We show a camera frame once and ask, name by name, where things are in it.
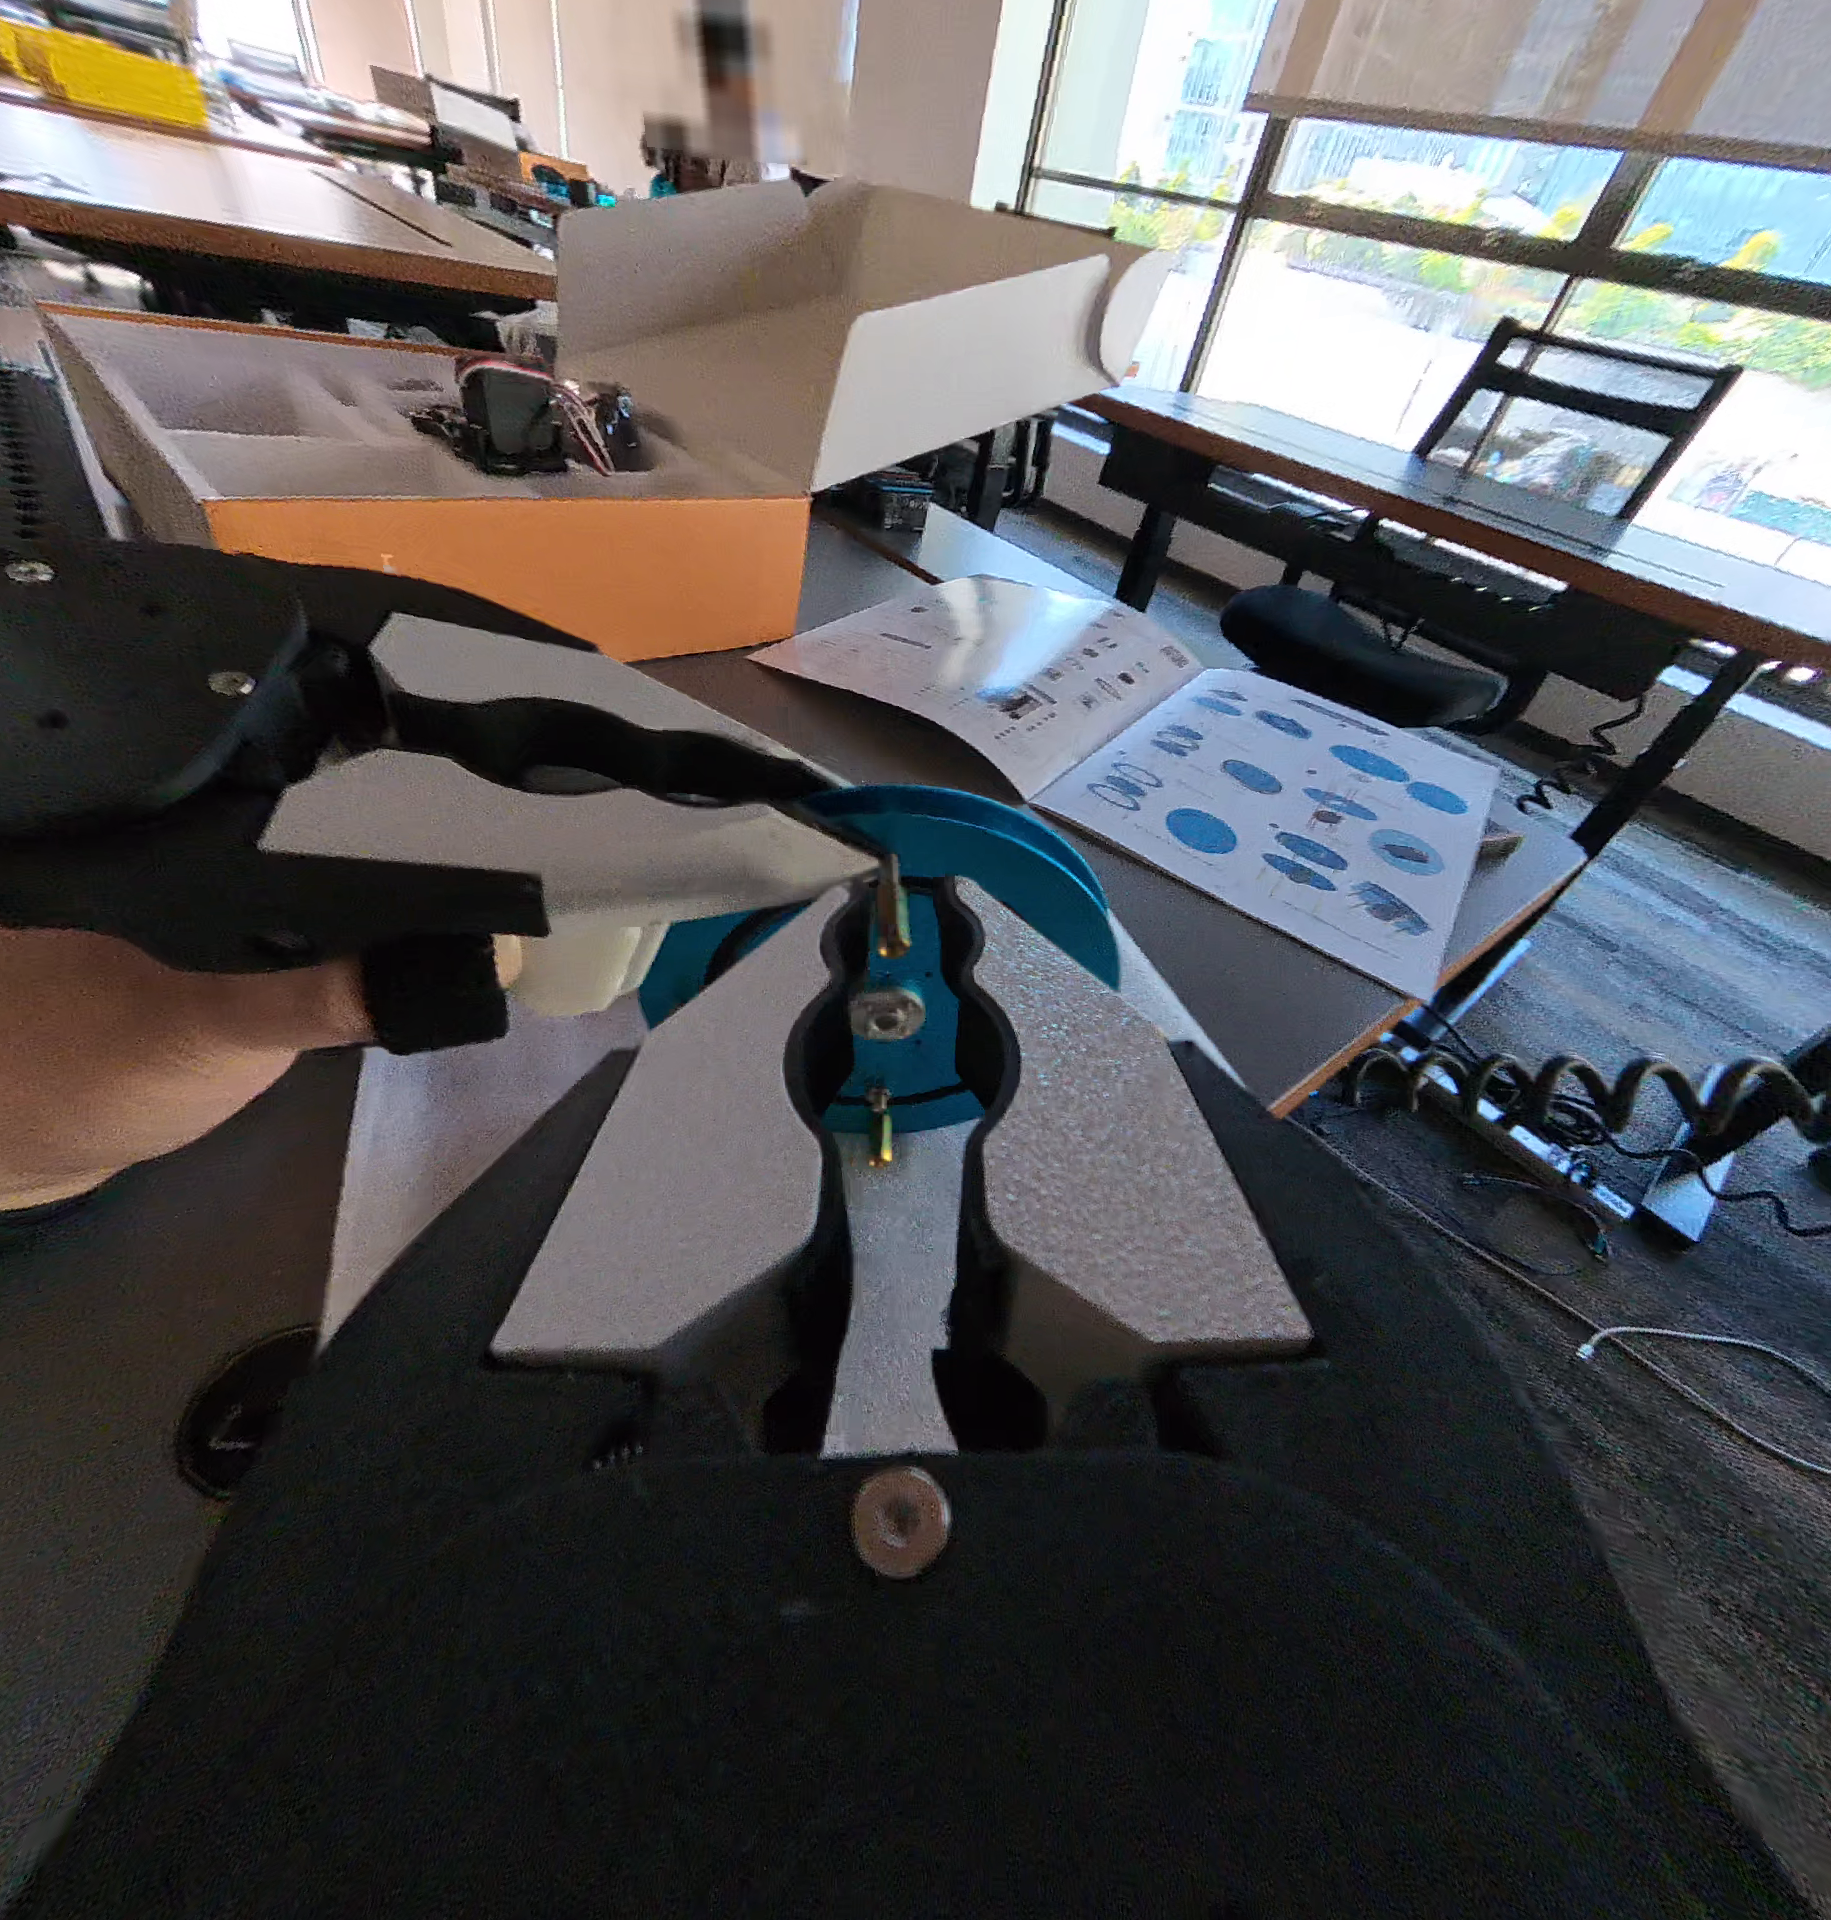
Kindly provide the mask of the white foam sheet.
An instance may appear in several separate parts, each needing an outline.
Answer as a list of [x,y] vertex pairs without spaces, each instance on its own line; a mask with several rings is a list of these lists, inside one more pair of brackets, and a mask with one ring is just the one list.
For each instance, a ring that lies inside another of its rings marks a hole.
[[[489,1198],[489,1172],[586,1081],[606,1116],[649,1028],[644,1011],[565,1016],[517,1005],[505,1040],[397,1059],[373,1052],[358,1078],[343,1186],[332,1228],[321,1342],[335,1338],[385,1270],[460,1202]],[[833,1375],[831,1455],[951,1453],[932,1357],[946,1342],[967,1127],[903,1135],[889,1167],[865,1163],[865,1139],[831,1137],[849,1213],[850,1310]],[[570,1148],[565,1191],[591,1141]],[[515,1258],[515,1293],[492,1317],[486,1353],[565,1191],[543,1198],[537,1226],[489,1230],[489,1251]]]

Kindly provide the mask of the open instruction booklet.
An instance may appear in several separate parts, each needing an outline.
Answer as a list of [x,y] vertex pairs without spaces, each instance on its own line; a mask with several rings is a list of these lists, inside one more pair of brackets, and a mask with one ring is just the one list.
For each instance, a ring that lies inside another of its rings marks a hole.
[[1453,973],[1498,773],[1146,614],[990,577],[752,653],[954,735],[1049,818],[1413,1001]]

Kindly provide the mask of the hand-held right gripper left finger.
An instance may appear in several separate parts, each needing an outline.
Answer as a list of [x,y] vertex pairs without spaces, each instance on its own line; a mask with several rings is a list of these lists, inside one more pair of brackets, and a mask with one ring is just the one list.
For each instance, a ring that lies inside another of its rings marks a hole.
[[831,887],[647,1032],[496,1362],[709,1389],[759,1449],[823,1449],[854,1291],[823,1116],[865,930],[863,888]]

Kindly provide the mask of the black perforated board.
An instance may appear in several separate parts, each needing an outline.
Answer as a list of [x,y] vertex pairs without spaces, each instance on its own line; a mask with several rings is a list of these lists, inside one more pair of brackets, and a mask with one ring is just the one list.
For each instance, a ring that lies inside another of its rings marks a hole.
[[110,538],[59,384],[0,366],[0,562]]

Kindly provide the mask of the orange cardboard box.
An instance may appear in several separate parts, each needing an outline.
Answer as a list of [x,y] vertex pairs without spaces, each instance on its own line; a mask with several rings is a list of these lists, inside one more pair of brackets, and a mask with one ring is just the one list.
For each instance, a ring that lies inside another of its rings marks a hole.
[[808,504],[1115,385],[1173,254],[894,187],[574,210],[552,370],[618,385],[647,466],[486,475],[411,414],[456,355],[46,307],[152,539],[467,591],[616,660],[796,630]]

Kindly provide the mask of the black servo motor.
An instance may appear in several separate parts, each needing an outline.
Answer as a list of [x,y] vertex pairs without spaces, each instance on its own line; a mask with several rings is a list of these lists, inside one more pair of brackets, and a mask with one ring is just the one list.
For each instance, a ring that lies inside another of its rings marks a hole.
[[567,470],[564,389],[552,374],[517,359],[472,355],[455,370],[460,456],[496,477]]

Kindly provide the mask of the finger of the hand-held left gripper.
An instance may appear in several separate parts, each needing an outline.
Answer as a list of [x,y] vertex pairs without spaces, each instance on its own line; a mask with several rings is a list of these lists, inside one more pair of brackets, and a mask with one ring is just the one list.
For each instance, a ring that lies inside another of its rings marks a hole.
[[587,650],[392,614],[371,650],[391,722],[368,809],[567,801],[790,808],[847,782]]
[[551,918],[649,925],[817,900],[878,854],[770,804],[695,805],[616,787],[533,795],[445,758],[374,749],[289,787],[257,847],[536,876]]

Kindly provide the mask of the wood-edged black desk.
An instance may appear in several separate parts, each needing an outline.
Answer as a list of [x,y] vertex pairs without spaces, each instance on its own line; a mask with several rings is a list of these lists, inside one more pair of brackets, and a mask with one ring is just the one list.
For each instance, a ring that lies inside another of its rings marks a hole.
[[1572,830],[1598,854],[1770,669],[1831,671],[1831,587],[1246,403],[1127,385],[1101,487],[1142,508],[1117,595],[1144,609],[1177,526],[1363,594],[1509,671],[1509,715],[1557,676],[1636,703],[1713,650],[1701,692]]

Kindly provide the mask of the black mesh-back chair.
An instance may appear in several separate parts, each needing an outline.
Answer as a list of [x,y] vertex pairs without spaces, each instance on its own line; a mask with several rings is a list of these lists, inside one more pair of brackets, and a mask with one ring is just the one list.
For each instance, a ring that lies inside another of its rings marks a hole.
[[1413,456],[1629,523],[1740,374],[1502,316]]

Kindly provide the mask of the stack of yellow bins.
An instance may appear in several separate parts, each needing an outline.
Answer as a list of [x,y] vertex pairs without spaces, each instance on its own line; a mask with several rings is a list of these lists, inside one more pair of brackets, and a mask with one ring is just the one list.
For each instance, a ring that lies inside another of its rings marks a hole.
[[88,35],[0,14],[0,74],[36,88],[54,105],[89,116],[201,133],[209,128],[204,83],[188,67]]

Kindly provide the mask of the black saddle stool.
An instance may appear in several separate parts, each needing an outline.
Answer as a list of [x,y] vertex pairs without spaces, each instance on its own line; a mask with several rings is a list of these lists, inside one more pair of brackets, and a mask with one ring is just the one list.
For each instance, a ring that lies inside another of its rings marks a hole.
[[1260,675],[1403,730],[1480,728],[1508,695],[1502,675],[1398,646],[1294,584],[1234,594],[1218,624]]

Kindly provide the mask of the blue round metal base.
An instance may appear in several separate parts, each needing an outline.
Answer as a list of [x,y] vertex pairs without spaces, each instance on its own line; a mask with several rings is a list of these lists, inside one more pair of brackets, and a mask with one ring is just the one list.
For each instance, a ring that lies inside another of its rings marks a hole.
[[969,880],[1046,937],[1107,989],[1120,951],[1087,864],[1035,818],[936,787],[849,787],[782,808],[837,840],[894,850],[910,951],[874,954],[874,878],[817,900],[681,922],[645,977],[647,1036],[618,1094],[626,1127],[662,1155],[725,1151],[752,1167],[766,1146],[805,1162],[805,1135],[865,1137],[863,1093],[894,1094],[903,1135],[973,1124],[984,1100],[957,1065],[958,991],[943,961],[971,935],[949,930],[946,880]]

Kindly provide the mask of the person's left hand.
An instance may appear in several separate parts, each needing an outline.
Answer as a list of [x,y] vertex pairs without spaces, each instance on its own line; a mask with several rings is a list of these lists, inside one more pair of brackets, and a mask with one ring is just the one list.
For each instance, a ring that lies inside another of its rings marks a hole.
[[299,1057],[368,1043],[358,961],[177,973],[104,935],[0,925],[0,1213],[188,1146]]

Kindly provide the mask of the grey work table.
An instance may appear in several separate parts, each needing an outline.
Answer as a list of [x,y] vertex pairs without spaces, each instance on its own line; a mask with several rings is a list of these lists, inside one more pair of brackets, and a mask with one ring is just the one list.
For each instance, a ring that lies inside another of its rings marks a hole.
[[174,312],[472,316],[555,295],[544,254],[388,179],[8,101],[0,226],[132,269]]

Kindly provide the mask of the black-framed grid window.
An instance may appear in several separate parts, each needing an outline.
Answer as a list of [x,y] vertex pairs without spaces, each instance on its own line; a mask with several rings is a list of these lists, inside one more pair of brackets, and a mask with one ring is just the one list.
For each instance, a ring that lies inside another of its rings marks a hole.
[[1637,509],[1831,584],[1831,2],[1049,5],[1021,206],[1127,382],[1420,443],[1502,320],[1735,373]]

